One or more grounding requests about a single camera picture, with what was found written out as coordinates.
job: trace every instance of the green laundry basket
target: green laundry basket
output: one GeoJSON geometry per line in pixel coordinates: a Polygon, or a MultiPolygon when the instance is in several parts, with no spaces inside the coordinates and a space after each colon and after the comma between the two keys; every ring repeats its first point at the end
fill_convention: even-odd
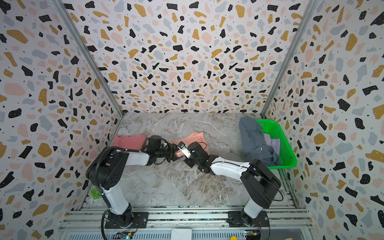
{"type": "Polygon", "coordinates": [[[292,151],[291,146],[285,137],[283,130],[280,125],[269,119],[256,119],[260,126],[263,128],[263,133],[267,133],[273,139],[280,138],[280,159],[281,166],[270,166],[269,169],[282,169],[282,168],[293,168],[297,164],[297,158],[295,153],[292,151]]]}

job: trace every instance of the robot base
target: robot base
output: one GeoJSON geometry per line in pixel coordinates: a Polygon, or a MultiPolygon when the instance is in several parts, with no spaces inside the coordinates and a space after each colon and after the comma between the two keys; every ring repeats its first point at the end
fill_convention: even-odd
{"type": "Polygon", "coordinates": [[[269,227],[269,221],[265,211],[261,211],[255,219],[250,219],[250,217],[242,211],[229,211],[227,223],[229,223],[229,227],[259,227],[259,220],[262,223],[262,227],[269,227]]]}
{"type": "MultiPolygon", "coordinates": [[[[148,221],[148,212],[133,212],[133,225],[131,226],[131,230],[135,230],[137,228],[146,228],[148,221]]],[[[115,228],[126,228],[126,226],[121,226],[121,222],[116,221],[114,218],[109,219],[105,223],[105,229],[115,229],[115,228]]]]}

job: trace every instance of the metal corner post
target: metal corner post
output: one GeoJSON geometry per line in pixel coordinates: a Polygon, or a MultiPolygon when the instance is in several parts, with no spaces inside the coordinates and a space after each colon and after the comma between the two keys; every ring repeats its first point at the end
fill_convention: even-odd
{"type": "Polygon", "coordinates": [[[77,30],[75,24],[72,22],[72,19],[69,13],[67,12],[67,10],[65,9],[62,0],[51,0],[51,3],[53,4],[59,16],[61,17],[61,20],[63,21],[65,27],[73,37],[73,40],[75,41],[77,47],[79,48],[80,52],[82,53],[89,67],[95,73],[96,77],[99,79],[100,85],[103,87],[103,90],[107,95],[107,97],[109,98],[112,106],[115,108],[119,117],[122,118],[124,114],[119,106],[119,103],[116,101],[116,98],[113,96],[112,91],[110,90],[108,84],[104,81],[103,75],[101,74],[99,68],[97,67],[95,61],[93,60],[91,54],[89,53],[87,46],[81,39],[81,35],[77,30]]]}
{"type": "Polygon", "coordinates": [[[308,5],[307,5],[307,8],[306,8],[304,15],[303,15],[303,19],[300,22],[300,25],[297,29],[297,33],[296,33],[296,35],[292,41],[291,46],[288,49],[287,54],[285,55],[285,59],[284,59],[283,64],[280,68],[280,71],[277,74],[276,80],[273,83],[271,91],[268,94],[267,100],[265,101],[265,104],[263,106],[263,110],[260,114],[262,118],[265,117],[265,115],[269,109],[269,105],[271,104],[271,102],[273,100],[273,96],[275,95],[278,87],[280,86],[281,81],[283,80],[283,76],[284,76],[286,70],[288,69],[289,63],[291,62],[293,55],[295,54],[295,51],[296,51],[296,49],[300,43],[300,40],[301,40],[301,38],[302,38],[306,28],[307,28],[307,25],[308,25],[312,15],[313,15],[313,12],[314,12],[318,2],[319,2],[319,0],[310,0],[308,5]]]}

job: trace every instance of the black mounting plate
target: black mounting plate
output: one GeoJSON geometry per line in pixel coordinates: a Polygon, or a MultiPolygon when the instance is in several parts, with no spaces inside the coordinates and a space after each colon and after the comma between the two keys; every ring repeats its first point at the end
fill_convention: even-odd
{"type": "MultiPolygon", "coordinates": [[[[133,226],[131,230],[135,230],[137,228],[146,228],[148,222],[148,212],[132,212],[133,214],[133,226]]],[[[105,223],[105,229],[115,229],[120,228],[119,223],[111,219],[109,222],[105,223]]]]}
{"type": "MultiPolygon", "coordinates": [[[[265,211],[261,211],[259,215],[255,218],[256,225],[254,227],[259,227],[258,220],[262,223],[262,227],[269,227],[269,221],[265,211]]],[[[229,223],[229,227],[249,227],[244,224],[242,220],[241,211],[229,211],[227,223],[229,223]]]]}

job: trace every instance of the gray clothing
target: gray clothing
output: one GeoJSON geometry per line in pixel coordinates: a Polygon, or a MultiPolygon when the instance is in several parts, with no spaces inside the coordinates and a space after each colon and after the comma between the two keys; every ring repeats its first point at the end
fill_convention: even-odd
{"type": "Polygon", "coordinates": [[[239,121],[243,153],[247,162],[254,159],[262,161],[266,166],[280,166],[281,160],[273,147],[265,145],[263,128],[251,117],[242,117],[239,121]]]}

